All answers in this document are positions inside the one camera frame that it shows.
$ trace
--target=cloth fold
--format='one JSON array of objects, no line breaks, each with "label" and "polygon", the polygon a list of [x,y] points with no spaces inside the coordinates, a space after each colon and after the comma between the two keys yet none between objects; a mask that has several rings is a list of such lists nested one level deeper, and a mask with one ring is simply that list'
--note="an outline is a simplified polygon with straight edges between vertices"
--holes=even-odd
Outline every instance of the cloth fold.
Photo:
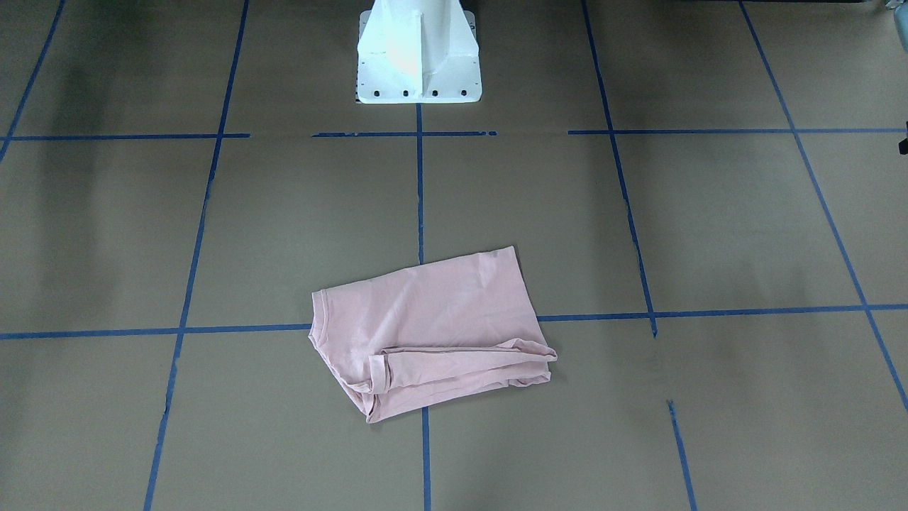
[{"label": "cloth fold", "polygon": [[366,422],[551,378],[513,247],[312,294],[309,338]]}]

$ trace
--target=gray surface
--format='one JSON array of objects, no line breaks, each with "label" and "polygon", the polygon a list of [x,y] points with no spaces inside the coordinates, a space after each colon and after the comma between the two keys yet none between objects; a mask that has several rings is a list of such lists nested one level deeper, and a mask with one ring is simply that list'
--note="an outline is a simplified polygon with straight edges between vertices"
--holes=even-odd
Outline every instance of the gray surface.
[{"label": "gray surface", "polygon": [[427,139],[426,261],[515,245],[537,313],[645,311],[610,153],[597,136]]},{"label": "gray surface", "polygon": [[313,291],[416,265],[415,145],[226,141],[189,324],[308,323]]},{"label": "gray surface", "polygon": [[155,509],[419,507],[419,413],[367,426],[305,335],[186,337]]},{"label": "gray surface", "polygon": [[908,302],[908,172],[903,135],[804,135],[836,226],[871,303]]},{"label": "gray surface", "polygon": [[904,126],[908,64],[884,4],[747,6],[797,127]]},{"label": "gray surface", "polygon": [[141,509],[173,336],[0,342],[0,508]]},{"label": "gray surface", "polygon": [[615,128],[788,126],[737,3],[591,4]]},{"label": "gray surface", "polygon": [[433,509],[684,509],[647,321],[545,323],[552,381],[432,407]]},{"label": "gray surface", "polygon": [[[242,2],[108,4],[67,2],[16,134],[216,132]],[[417,140],[311,138],[416,129],[413,105],[352,102],[369,4],[251,1],[227,130],[252,138],[223,141],[188,323],[294,330],[185,336],[153,511],[424,509],[420,413],[367,426],[301,326],[268,326],[419,261]],[[423,127],[499,135],[425,138],[425,259],[513,244],[539,314],[645,312],[609,139],[567,134],[606,127],[581,4],[465,4],[484,98]],[[4,134],[55,7],[0,2]],[[908,118],[889,15],[746,8],[798,126]],[[787,127],[736,3],[589,11],[617,128]],[[804,135],[871,303],[908,302],[902,137]],[[657,312],[859,303],[792,136],[617,141]],[[143,507],[214,146],[9,146],[4,511]],[[908,311],[874,317],[905,381]],[[908,501],[908,420],[863,312],[659,319],[656,340],[646,319],[563,319],[543,324],[551,383],[431,408],[434,509],[687,509],[668,399],[704,511]]]},{"label": "gray surface", "polygon": [[908,502],[908,420],[863,313],[660,325],[700,508]]},{"label": "gray surface", "polygon": [[11,145],[0,168],[0,330],[179,323],[212,146]]},{"label": "gray surface", "polygon": [[618,146],[656,309],[858,303],[790,135]]}]

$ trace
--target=blue grid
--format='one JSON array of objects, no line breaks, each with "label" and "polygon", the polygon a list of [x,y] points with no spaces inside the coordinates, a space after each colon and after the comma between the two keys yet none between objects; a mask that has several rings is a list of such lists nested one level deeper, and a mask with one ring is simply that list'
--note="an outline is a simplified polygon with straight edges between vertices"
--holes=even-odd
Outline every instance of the blue grid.
[{"label": "blue grid", "polygon": [[[240,53],[242,49],[242,39],[243,33],[245,30],[246,18],[249,11],[250,0],[244,0],[242,8],[242,16],[240,22],[239,32],[237,34],[236,45],[234,47],[233,60],[231,65],[231,71],[229,74],[226,91],[223,99],[221,122],[218,127],[217,133],[202,133],[202,134],[193,134],[193,133],[184,133],[184,134],[136,134],[136,135],[16,135],[15,130],[18,126],[18,123],[22,117],[22,113],[25,110],[25,106],[30,95],[32,88],[34,87],[35,80],[38,76],[38,73],[41,70],[42,64],[47,54],[47,50],[50,47],[54,39],[54,33],[57,26],[59,25],[61,15],[63,14],[65,7],[65,0],[60,0],[59,5],[54,13],[54,19],[51,23],[50,30],[47,34],[47,38],[44,41],[44,46],[42,47],[41,53],[35,63],[35,68],[32,74],[29,77],[28,83],[25,87],[25,90],[22,94],[22,97],[19,101],[19,104],[16,108],[15,115],[12,123],[7,130],[6,135],[3,137],[3,144],[0,146],[0,163],[2,163],[3,158],[6,154],[8,147],[12,143],[22,143],[22,142],[35,142],[35,141],[92,141],[92,140],[168,140],[168,139],[213,139],[215,140],[215,146],[212,154],[212,163],[208,176],[208,183],[205,188],[205,196],[202,201],[202,211],[199,219],[198,230],[195,239],[195,246],[192,254],[192,263],[190,265],[189,278],[186,284],[186,292],[183,302],[183,310],[181,313],[180,323],[175,327],[161,327],[161,328],[134,328],[134,329],[107,329],[107,330],[78,330],[78,331],[48,331],[48,332],[10,332],[10,333],[0,333],[0,341],[2,340],[16,340],[16,339],[42,339],[42,338],[73,338],[73,337],[96,337],[96,336],[174,336],[176,335],[176,342],[174,344],[173,350],[173,359],[171,363],[171,372],[168,377],[168,385],[165,393],[165,406],[163,410],[163,415],[161,419],[161,424],[159,426],[159,432],[157,437],[157,442],[153,454],[153,462],[151,467],[151,473],[149,475],[148,487],[146,490],[145,500],[144,500],[144,509],[149,511],[152,508],[153,495],[155,481],[160,466],[161,453],[163,450],[163,442],[167,429],[167,421],[170,414],[170,405],[173,400],[173,391],[175,387],[176,375],[177,375],[177,360],[180,357],[180,352],[182,349],[184,336],[187,334],[215,334],[215,333],[238,333],[238,332],[270,332],[270,331],[304,331],[311,328],[311,324],[277,324],[277,325],[237,325],[237,326],[187,326],[187,319],[189,315],[189,308],[192,302],[192,289],[195,281],[195,276],[198,270],[199,264],[199,255],[202,249],[202,239],[204,235],[205,228],[205,216],[208,207],[208,202],[211,198],[211,187],[212,182],[217,173],[218,160],[220,157],[222,141],[223,139],[228,138],[249,138],[251,134],[249,133],[227,133],[225,132],[225,125],[227,121],[227,115],[230,110],[230,101],[233,88],[233,81],[236,76],[237,64],[239,62]],[[587,29],[587,38],[589,42],[589,49],[592,55],[593,64],[596,69],[596,75],[599,86],[599,93],[601,96],[603,112],[606,118],[607,129],[604,130],[569,130],[567,133],[569,135],[607,135],[609,137],[609,142],[611,144],[613,157],[615,159],[615,164],[618,173],[618,181],[621,186],[622,196],[625,200],[627,206],[627,222],[628,230],[631,235],[632,241],[634,243],[635,249],[637,251],[637,262],[639,266],[640,281],[642,287],[642,293],[646,299],[646,312],[638,313],[616,313],[616,314],[583,314],[583,315],[556,315],[556,316],[538,316],[538,321],[540,322],[566,322],[566,321],[612,321],[612,320],[626,320],[626,319],[648,319],[652,327],[653,335],[656,336],[658,332],[657,328],[657,319],[658,318],[670,318],[670,317],[710,317],[710,316],[764,316],[764,315],[791,315],[791,314],[831,314],[831,313],[841,313],[841,312],[864,312],[869,326],[873,331],[873,335],[877,341],[879,349],[883,355],[883,358],[886,362],[887,368],[889,369],[890,375],[893,379],[893,383],[896,387],[897,392],[902,399],[903,405],[908,411],[908,396],[905,394],[904,387],[902,382],[896,372],[896,369],[893,365],[893,361],[890,358],[888,349],[886,348],[883,337],[880,334],[879,328],[873,318],[874,311],[884,311],[884,310],[908,310],[908,304],[869,304],[864,296],[864,291],[861,288],[860,282],[858,281],[857,274],[854,271],[854,267],[851,263],[851,259],[848,256],[848,253],[845,249],[844,242],[839,235],[838,229],[835,226],[832,214],[829,210],[829,207],[825,201],[823,192],[821,190],[820,184],[816,178],[814,170],[811,166],[808,155],[804,149],[804,145],[801,142],[800,134],[878,134],[878,133],[903,133],[903,128],[895,127],[879,127],[879,128],[797,128],[795,126],[794,120],[791,117],[791,114],[788,110],[788,107],[785,103],[785,99],[782,95],[781,88],[775,80],[775,75],[773,74],[772,68],[769,65],[769,61],[765,55],[762,45],[760,44],[759,37],[757,36],[753,22],[750,19],[749,14],[743,1],[738,1],[740,6],[741,13],[746,21],[748,29],[751,33],[751,36],[754,39],[756,50],[758,51],[764,66],[765,70],[769,75],[769,78],[773,84],[773,87],[776,92],[776,96],[779,100],[779,105],[785,113],[785,118],[788,122],[788,128],[770,128],[770,129],[750,129],[750,128],[741,128],[741,129],[616,129],[613,125],[611,112],[608,105],[607,93],[605,80],[602,75],[602,70],[600,67],[597,47],[595,37],[593,35],[593,28],[590,21],[590,16],[587,8],[587,0],[580,0],[582,6],[584,21]],[[414,132],[321,132],[314,134],[313,137],[318,138],[355,138],[355,137],[414,137],[416,139],[416,153],[417,153],[417,194],[418,194],[418,237],[419,237],[419,254],[418,259],[419,263],[423,264],[424,261],[424,200],[423,200],[423,138],[424,137],[434,137],[434,136],[496,136],[498,135],[497,131],[423,131],[422,129],[422,108],[421,105],[416,105],[416,124],[417,129]],[[819,199],[826,220],[832,230],[835,241],[838,245],[839,251],[841,252],[842,258],[845,262],[845,265],[848,269],[849,275],[852,278],[854,284],[854,289],[859,296],[860,305],[843,305],[843,306],[808,306],[808,307],[779,307],[779,308],[749,308],[749,309],[716,309],[716,310],[689,310],[689,311],[658,311],[655,310],[652,299],[649,293],[649,287],[646,280],[646,268],[644,265],[643,253],[640,248],[640,243],[637,237],[637,230],[634,224],[634,217],[631,208],[630,194],[627,190],[627,184],[625,182],[624,173],[621,165],[620,153],[618,151],[617,135],[715,135],[715,134],[791,134],[797,145],[799,152],[801,154],[802,160],[804,162],[804,167],[809,175],[811,182],[813,184],[814,190],[816,192],[817,198]],[[675,432],[676,444],[678,449],[678,455],[682,466],[682,475],[685,480],[686,491],[688,496],[688,501],[692,511],[696,511],[696,496],[694,493],[692,477],[690,469],[687,463],[686,451],[684,448],[684,442],[680,432],[680,426],[677,421],[677,412],[674,401],[669,400],[667,402],[668,412],[671,419],[672,427]],[[424,508],[427,511],[431,510],[431,476],[430,476],[430,454],[429,454],[429,409],[423,408],[421,410],[422,416],[422,464],[423,464],[423,497],[424,497]]]}]

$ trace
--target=vertical blue line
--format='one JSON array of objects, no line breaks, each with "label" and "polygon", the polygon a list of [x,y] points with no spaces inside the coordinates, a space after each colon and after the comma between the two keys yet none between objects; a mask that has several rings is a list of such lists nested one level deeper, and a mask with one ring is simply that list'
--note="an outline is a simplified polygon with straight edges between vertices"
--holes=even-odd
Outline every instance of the vertical blue line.
[{"label": "vertical blue line", "polygon": [[[422,200],[422,104],[416,104],[416,195],[417,218],[419,219],[419,263],[426,262],[423,250],[423,200]],[[429,463],[429,407],[422,407],[422,506],[424,511],[432,510],[432,476]]]},{"label": "vertical blue line", "polygon": [[236,77],[236,67],[240,61],[240,50],[242,48],[242,37],[246,27],[246,16],[249,13],[249,0],[245,0],[242,5],[242,15],[240,17],[240,29],[236,36],[236,46],[233,49],[233,62],[231,64],[230,75],[227,79],[227,90],[224,92],[224,102],[221,109],[221,123],[218,127],[218,135],[214,142],[214,151],[212,154],[212,166],[208,172],[208,183],[205,185],[205,198],[202,201],[202,212],[199,216],[199,227],[195,235],[195,248],[192,251],[192,263],[189,267],[189,278],[186,281],[186,295],[183,300],[183,311],[180,314],[180,334],[176,337],[176,343],[173,346],[173,359],[171,360],[170,376],[167,378],[167,392],[164,396],[164,413],[161,417],[161,424],[158,426],[158,438],[154,447],[154,458],[152,460],[151,473],[148,475],[148,487],[145,490],[144,511],[151,511],[152,501],[154,499],[154,487],[157,483],[158,469],[161,465],[161,454],[163,451],[164,437],[167,434],[167,421],[170,418],[171,403],[173,402],[173,390],[176,386],[177,360],[183,350],[183,330],[189,318],[189,306],[192,302],[192,290],[195,285],[195,275],[199,267],[199,256],[202,252],[202,238],[205,232],[205,216],[208,211],[208,201],[212,196],[212,183],[217,174],[218,161],[221,156],[221,145],[224,138],[224,127],[227,125],[227,114],[230,110],[230,100],[233,91],[233,79]]},{"label": "vertical blue line", "polygon": [[653,337],[658,335],[659,329],[656,324],[656,314],[653,310],[653,299],[649,294],[649,283],[646,280],[646,269],[643,265],[643,253],[640,251],[640,241],[637,238],[637,227],[634,224],[634,213],[630,208],[630,196],[627,194],[627,183],[625,182],[624,169],[621,165],[621,156],[618,154],[618,141],[615,137],[615,127],[612,124],[612,113],[608,108],[608,97],[606,96],[606,84],[602,79],[602,68],[599,65],[599,54],[596,50],[596,39],[593,37],[593,26],[589,21],[589,9],[587,9],[587,0],[580,0],[583,6],[583,18],[587,24],[587,39],[589,40],[589,51],[593,55],[593,65],[596,67],[596,78],[599,82],[599,95],[602,97],[602,109],[606,115],[606,124],[608,126],[608,138],[612,143],[612,156],[615,157],[615,169],[618,172],[618,182],[621,184],[621,196],[625,201],[627,209],[627,227],[630,229],[631,241],[634,242],[634,249],[637,251],[637,269],[640,272],[640,285],[643,286],[643,297],[646,300],[646,311],[649,314],[649,325],[653,329]]},{"label": "vertical blue line", "polygon": [[871,330],[873,330],[873,336],[876,338],[876,344],[880,347],[880,351],[883,354],[883,360],[886,363],[886,367],[889,369],[889,374],[893,379],[893,383],[895,383],[895,389],[896,391],[898,391],[899,397],[902,399],[902,406],[904,407],[905,411],[908,412],[908,394],[905,393],[905,388],[902,385],[902,380],[899,378],[898,371],[895,370],[895,364],[893,364],[893,360],[889,355],[889,349],[886,348],[886,343],[883,341],[883,336],[880,334],[880,329],[876,324],[876,320],[873,318],[873,312],[871,311],[870,306],[868,306],[867,304],[867,298],[864,296],[864,290],[861,288],[861,283],[858,281],[857,273],[854,271],[851,257],[848,256],[848,252],[845,250],[845,244],[842,241],[842,237],[839,235],[839,229],[835,226],[833,214],[829,211],[829,205],[826,203],[826,199],[823,196],[823,191],[820,189],[820,183],[816,179],[814,168],[812,165],[810,165],[810,159],[807,157],[807,151],[804,149],[804,144],[801,142],[801,136],[798,134],[798,131],[795,128],[795,121],[791,116],[791,112],[788,110],[788,105],[785,103],[785,98],[782,96],[782,89],[779,87],[779,83],[775,79],[773,69],[769,66],[769,59],[766,58],[766,53],[763,50],[763,45],[760,44],[760,38],[756,35],[754,23],[751,21],[750,15],[747,13],[747,8],[744,6],[744,2],[738,0],[738,6],[741,8],[741,14],[744,15],[744,19],[747,22],[747,28],[750,30],[750,35],[754,38],[756,50],[757,52],[759,52],[760,58],[763,60],[763,66],[766,69],[766,73],[769,75],[769,80],[773,84],[775,95],[779,100],[779,105],[782,107],[782,111],[785,113],[785,119],[787,119],[788,121],[788,127],[789,129],[791,129],[792,135],[794,136],[794,141],[797,143],[798,151],[801,153],[801,159],[804,161],[804,167],[807,169],[807,174],[810,176],[810,182],[814,186],[816,197],[819,199],[820,206],[823,208],[823,213],[826,216],[826,222],[829,224],[829,228],[833,231],[835,243],[839,247],[839,252],[842,254],[842,259],[845,262],[845,267],[848,269],[848,275],[851,276],[852,283],[854,284],[854,291],[857,292],[858,299],[861,300],[861,306],[864,308],[864,313],[867,315],[867,321],[870,323]]},{"label": "vertical blue line", "polygon": [[32,87],[35,86],[38,72],[41,71],[41,65],[44,63],[44,58],[47,56],[47,49],[50,48],[51,41],[54,40],[54,33],[56,32],[57,25],[60,24],[60,15],[63,13],[65,4],[66,0],[60,0],[60,5],[57,6],[54,21],[51,23],[51,29],[47,33],[47,38],[44,40],[44,47],[41,48],[41,54],[38,56],[38,61],[35,63],[35,69],[32,70],[32,75],[29,76],[28,84],[25,85],[25,91],[22,93],[22,98],[19,100],[19,106],[15,109],[13,122],[10,123],[9,131],[6,132],[6,138],[4,138],[3,145],[0,146],[0,162],[2,162],[4,156],[6,156],[6,148],[9,147],[9,143],[11,142],[13,135],[15,135],[15,127],[19,124],[19,119],[22,118],[22,112],[25,110],[25,102],[28,101],[28,96],[32,94]]},{"label": "vertical blue line", "polygon": [[690,480],[690,467],[687,465],[687,452],[684,449],[684,440],[681,438],[681,428],[678,427],[674,401],[668,402],[668,413],[672,416],[672,429],[675,430],[675,443],[678,447],[678,457],[681,458],[681,472],[684,474],[684,485],[687,488],[687,502],[690,503],[690,511],[696,511],[694,484]]}]

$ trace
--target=white metal bracket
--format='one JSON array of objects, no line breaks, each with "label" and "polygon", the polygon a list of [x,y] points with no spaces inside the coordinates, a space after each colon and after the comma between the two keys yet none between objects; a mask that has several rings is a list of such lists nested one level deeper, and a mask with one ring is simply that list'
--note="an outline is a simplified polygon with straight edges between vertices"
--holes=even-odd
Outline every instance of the white metal bracket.
[{"label": "white metal bracket", "polygon": [[375,0],[360,15],[362,103],[472,103],[482,97],[476,16],[459,0]]}]

